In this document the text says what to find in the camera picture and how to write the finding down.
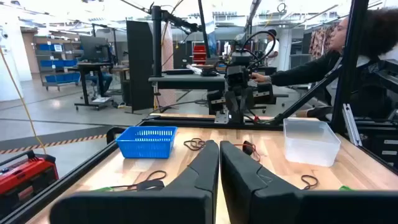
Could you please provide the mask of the dark thin rubber band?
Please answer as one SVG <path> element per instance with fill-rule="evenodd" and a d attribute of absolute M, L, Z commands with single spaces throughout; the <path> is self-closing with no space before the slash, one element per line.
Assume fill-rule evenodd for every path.
<path fill-rule="evenodd" d="M 316 177 L 312 175 L 302 175 L 301 181 L 306 184 L 303 188 L 304 190 L 310 190 L 318 185 L 319 181 Z"/>
<path fill-rule="evenodd" d="M 146 180 L 163 180 L 164 178 L 166 178 L 166 176 L 167 176 L 167 173 L 166 173 L 166 171 L 163 171 L 163 170 L 156 170 L 156 171 L 153 171 L 153 172 L 151 172 L 148 176 L 147 176 L 147 178 L 145 179 L 145 180 L 143 180 L 143 181 L 146 181 Z M 136 185 L 137 184 L 131 184 L 131 185 L 117 185 L 117 186 L 111 186 L 113 189 L 126 189 L 126 190 L 132 190 L 132 191 L 137 191 L 136 190 Z"/>
<path fill-rule="evenodd" d="M 191 151 L 199 151 L 205 147 L 205 144 L 206 142 L 200 138 L 192 138 L 183 142 L 183 145 Z"/>

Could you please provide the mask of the silver aluminium bar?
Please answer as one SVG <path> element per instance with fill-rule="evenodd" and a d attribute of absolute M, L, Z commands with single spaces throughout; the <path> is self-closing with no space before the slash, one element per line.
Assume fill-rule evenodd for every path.
<path fill-rule="evenodd" d="M 346 125 L 346 130 L 348 132 L 349 140 L 355 146 L 362 146 L 360 134 L 358 132 L 350 104 L 343 103 L 342 113 L 345 120 L 345 125 Z"/>

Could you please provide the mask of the silver metal bracket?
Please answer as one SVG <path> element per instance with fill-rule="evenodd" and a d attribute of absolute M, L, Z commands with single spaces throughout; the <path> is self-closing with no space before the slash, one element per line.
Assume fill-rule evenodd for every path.
<path fill-rule="evenodd" d="M 217 111 L 215 116 L 215 124 L 228 124 L 229 111 Z"/>

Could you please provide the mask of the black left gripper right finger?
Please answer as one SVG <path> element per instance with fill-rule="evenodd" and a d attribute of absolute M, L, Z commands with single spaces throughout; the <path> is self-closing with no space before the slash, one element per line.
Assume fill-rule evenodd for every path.
<path fill-rule="evenodd" d="M 231 224 L 398 224 L 398 191 L 302 190 L 229 141 L 220 169 Z"/>

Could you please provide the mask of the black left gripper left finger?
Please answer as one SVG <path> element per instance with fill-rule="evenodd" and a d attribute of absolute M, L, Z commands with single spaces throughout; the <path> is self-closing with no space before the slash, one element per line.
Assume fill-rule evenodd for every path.
<path fill-rule="evenodd" d="M 50 210 L 51 224 L 213 224 L 219 147 L 208 140 L 196 158 L 161 190 L 77 192 Z"/>

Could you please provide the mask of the black table clamp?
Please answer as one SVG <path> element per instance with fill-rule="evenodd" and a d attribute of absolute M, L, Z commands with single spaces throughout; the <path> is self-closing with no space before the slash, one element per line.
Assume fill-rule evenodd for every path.
<path fill-rule="evenodd" d="M 117 134 L 122 134 L 126 129 L 120 127 L 112 127 L 106 133 L 107 144 L 113 142 L 116 139 Z"/>

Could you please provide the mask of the clear plastic container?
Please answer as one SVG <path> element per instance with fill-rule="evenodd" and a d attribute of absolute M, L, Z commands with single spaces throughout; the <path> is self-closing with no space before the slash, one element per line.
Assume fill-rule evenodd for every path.
<path fill-rule="evenodd" d="M 283 125 L 288 161 L 323 167 L 334 164 L 341 141 L 326 122 L 286 118 Z"/>

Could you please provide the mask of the black partition panel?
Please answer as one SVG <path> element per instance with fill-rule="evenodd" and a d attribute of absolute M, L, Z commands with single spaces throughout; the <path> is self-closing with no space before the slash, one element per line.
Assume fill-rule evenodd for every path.
<path fill-rule="evenodd" d="M 147 22 L 126 21 L 131 113 L 153 107 L 152 32 Z"/>

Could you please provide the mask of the person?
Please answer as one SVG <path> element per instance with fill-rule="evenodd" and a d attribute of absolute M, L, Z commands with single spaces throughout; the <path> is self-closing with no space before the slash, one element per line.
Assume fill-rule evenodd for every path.
<path fill-rule="evenodd" d="M 398 45 L 398 8 L 368 10 L 361 20 L 363 33 L 357 67 L 367 65 L 377 59 L 385 60 L 386 55 Z M 348 29 L 348 18 L 343 19 L 331 34 L 328 52 L 320 58 L 286 71 L 272 75 L 253 73 L 251 78 L 257 83 L 271 83 L 275 86 L 290 86 L 321 81 L 343 56 Z M 376 77 L 365 75 L 358 68 L 354 73 L 354 83 L 350 90 L 349 104 L 357 117 L 372 119 L 385 118 L 392 111 L 392 99 Z M 327 106 L 311 108 L 296 113 L 297 117 L 321 118 L 332 113 L 338 80 L 324 88 Z"/>
<path fill-rule="evenodd" d="M 269 29 L 268 32 L 270 32 L 273 37 L 271 35 L 267 36 L 266 53 L 268 53 L 268 56 L 266 57 L 264 64 L 267 67 L 278 67 L 279 41 L 277 40 L 277 31 Z"/>
<path fill-rule="evenodd" d="M 89 73 L 87 73 L 85 75 L 85 80 L 86 81 L 91 81 L 92 84 L 94 84 L 97 87 L 97 91 L 98 93 L 100 92 L 100 86 L 98 84 L 98 76 L 97 75 L 90 75 Z M 103 81 L 103 91 L 102 94 L 105 95 L 106 92 L 109 90 L 110 84 L 113 80 L 112 75 L 104 72 L 102 73 L 102 81 Z"/>

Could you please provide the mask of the shelf with blue bins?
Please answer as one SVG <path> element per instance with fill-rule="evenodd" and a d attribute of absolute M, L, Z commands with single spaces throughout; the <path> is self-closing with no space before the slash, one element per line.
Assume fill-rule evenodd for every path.
<path fill-rule="evenodd" d="M 40 81 L 46 90 L 51 87 L 60 90 L 64 85 L 80 84 L 80 74 L 76 65 L 83 51 L 78 37 L 35 34 L 32 46 Z"/>

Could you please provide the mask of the red rubber band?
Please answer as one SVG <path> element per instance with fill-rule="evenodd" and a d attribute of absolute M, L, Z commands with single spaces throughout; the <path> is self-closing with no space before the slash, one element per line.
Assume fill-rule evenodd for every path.
<path fill-rule="evenodd" d="M 242 150 L 243 150 L 243 144 L 235 144 L 234 146 L 236 146 L 236 147 L 242 147 Z M 260 161 L 261 161 L 261 156 L 260 156 L 259 153 L 257 152 L 256 146 L 255 146 L 254 144 L 253 144 L 253 146 L 254 146 L 254 152 L 253 152 L 253 154 L 251 155 L 251 157 L 252 157 L 255 161 L 260 162 Z"/>

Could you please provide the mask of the black computer monitor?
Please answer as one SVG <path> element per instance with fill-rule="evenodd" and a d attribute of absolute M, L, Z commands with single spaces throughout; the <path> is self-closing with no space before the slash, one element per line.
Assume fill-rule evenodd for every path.
<path fill-rule="evenodd" d="M 80 37 L 81 47 L 83 49 L 82 60 L 89 62 L 108 62 L 108 42 L 102 37 Z"/>

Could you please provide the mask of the grey workbench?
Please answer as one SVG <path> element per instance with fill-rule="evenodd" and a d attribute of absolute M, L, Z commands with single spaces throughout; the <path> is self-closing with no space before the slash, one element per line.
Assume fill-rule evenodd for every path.
<path fill-rule="evenodd" d="M 201 75 L 163 75 L 150 77 L 149 82 L 156 83 L 158 89 L 178 90 L 222 90 L 225 79 L 222 76 L 203 77 Z"/>

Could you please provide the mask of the blue plastic basket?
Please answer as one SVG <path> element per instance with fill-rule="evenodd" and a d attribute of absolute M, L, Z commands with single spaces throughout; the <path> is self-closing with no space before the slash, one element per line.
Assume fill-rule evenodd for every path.
<path fill-rule="evenodd" d="M 168 159 L 178 127 L 131 126 L 116 138 L 126 159 Z"/>

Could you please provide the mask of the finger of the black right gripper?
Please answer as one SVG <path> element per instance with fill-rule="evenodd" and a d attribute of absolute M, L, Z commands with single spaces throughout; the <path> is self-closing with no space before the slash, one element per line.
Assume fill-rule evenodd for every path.
<path fill-rule="evenodd" d="M 234 91 L 225 93 L 226 106 L 231 116 L 231 122 L 239 122 L 239 106 Z"/>
<path fill-rule="evenodd" d="M 243 88 L 241 90 L 241 119 L 243 119 L 245 111 L 250 109 L 253 104 L 253 90 L 251 88 Z"/>

